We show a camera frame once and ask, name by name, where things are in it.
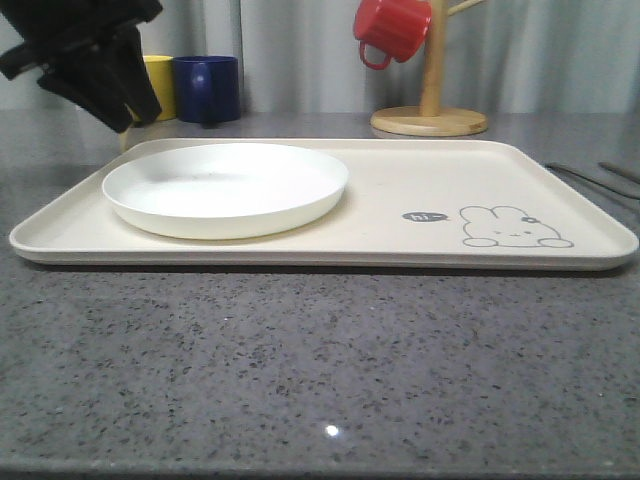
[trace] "tray rim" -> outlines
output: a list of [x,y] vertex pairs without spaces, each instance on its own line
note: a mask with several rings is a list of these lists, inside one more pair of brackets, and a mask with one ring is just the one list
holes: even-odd
[[[171,148],[163,148],[164,145],[172,144],[178,146],[172,146]],[[65,202],[68,202],[70,198],[78,194],[78,192],[87,188],[96,177],[104,177],[110,171],[114,170],[118,166],[127,163],[131,160],[138,158],[140,155],[150,155],[156,151],[166,151],[172,149],[179,149],[188,146],[217,144],[217,143],[275,143],[284,145],[302,146],[298,144],[305,144],[307,148],[314,148],[313,144],[316,144],[316,148],[349,148],[353,144],[356,147],[369,144],[386,144],[394,145],[397,147],[411,147],[416,145],[438,145],[440,149],[447,149],[447,147],[466,146],[464,149],[470,149],[470,147],[484,147],[483,150],[488,149],[500,149],[502,151],[510,151],[519,156],[523,156],[527,161],[528,168],[532,168],[544,175],[546,182],[551,182],[558,188],[561,188],[567,194],[571,194],[581,202],[586,202],[586,205],[592,209],[595,209],[603,215],[608,221],[614,224],[617,228],[623,231],[630,244],[628,248],[621,251],[618,255],[567,255],[564,257],[554,256],[526,256],[526,255],[491,255],[483,256],[477,253],[469,254],[456,254],[455,256],[462,260],[462,262],[452,263],[449,256],[449,260],[444,259],[442,254],[424,252],[345,252],[345,251],[326,251],[326,250],[307,250],[304,254],[298,254],[298,258],[295,261],[291,261],[289,257],[284,260],[278,255],[282,255],[281,252],[269,252],[269,258],[261,256],[264,253],[259,251],[196,251],[189,254],[190,258],[184,258],[185,251],[183,249],[172,249],[171,246],[167,246],[166,249],[152,251],[139,248],[128,249],[114,249],[106,251],[103,248],[95,249],[64,249],[60,247],[40,247],[32,246],[23,243],[18,240],[18,235],[25,228],[32,226],[33,222],[36,222],[39,217],[45,216],[51,209],[59,208]],[[363,139],[363,138],[302,138],[302,137],[269,137],[269,138],[234,138],[234,137],[176,137],[176,138],[160,138],[148,140],[134,145],[130,149],[122,152],[120,155],[100,167],[98,170],[87,176],[85,179],[78,182],[76,185],[68,189],[67,191],[54,198],[51,202],[40,207],[33,214],[29,215],[22,222],[18,223],[10,232],[8,237],[9,243],[13,247],[16,254],[19,256],[40,264],[48,265],[271,265],[271,266],[374,266],[374,267],[411,267],[411,268],[450,268],[450,269],[482,269],[482,270],[555,270],[555,271],[602,271],[609,270],[627,263],[636,253],[640,246],[638,237],[624,226],[621,222],[613,218],[601,207],[591,202],[588,198],[577,192],[570,187],[567,183],[563,182],[560,178],[553,175],[540,163],[533,160],[521,149],[504,143],[493,140],[476,140],[476,139]],[[131,258],[128,257],[139,255],[144,253],[147,258]],[[77,257],[79,255],[93,255],[91,259],[81,260]],[[498,257],[506,262],[496,262],[495,258]],[[466,259],[474,259],[475,261],[467,263]],[[482,262],[479,260],[486,260],[487,258],[493,258],[493,261]],[[553,262],[562,258],[564,263],[562,265],[553,265]],[[512,264],[513,260],[518,260],[519,263]]]

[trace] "plate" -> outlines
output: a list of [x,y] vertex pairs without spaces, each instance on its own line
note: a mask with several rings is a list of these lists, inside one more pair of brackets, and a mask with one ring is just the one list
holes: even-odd
[[236,239],[307,224],[340,200],[348,170],[311,149],[262,143],[178,148],[119,166],[102,192],[127,223],[190,239]]

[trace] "blue mug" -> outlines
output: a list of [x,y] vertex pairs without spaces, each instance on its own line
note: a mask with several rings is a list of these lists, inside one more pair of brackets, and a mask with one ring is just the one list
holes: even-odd
[[171,63],[180,120],[217,123],[240,118],[236,57],[174,57]]

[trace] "wooden pole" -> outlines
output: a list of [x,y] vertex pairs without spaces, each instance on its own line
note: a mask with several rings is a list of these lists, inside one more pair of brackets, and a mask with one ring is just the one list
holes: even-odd
[[447,38],[447,0],[431,0],[431,24],[427,37],[426,68],[422,80],[420,115],[440,115],[444,77],[444,51]]
[[[429,1],[432,17],[427,35],[427,58],[420,105],[378,110],[371,116],[371,125],[385,132],[423,137],[448,137],[482,132],[487,129],[487,117],[482,113],[441,106],[449,11],[447,0]],[[472,3],[475,5],[479,2],[464,1],[459,4],[459,11],[471,7]]]

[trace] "bunny illustration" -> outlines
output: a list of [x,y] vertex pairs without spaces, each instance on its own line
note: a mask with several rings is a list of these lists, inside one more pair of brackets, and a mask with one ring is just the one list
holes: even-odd
[[471,206],[461,209],[460,216],[467,222],[463,243],[470,247],[573,247],[557,230],[516,207]]

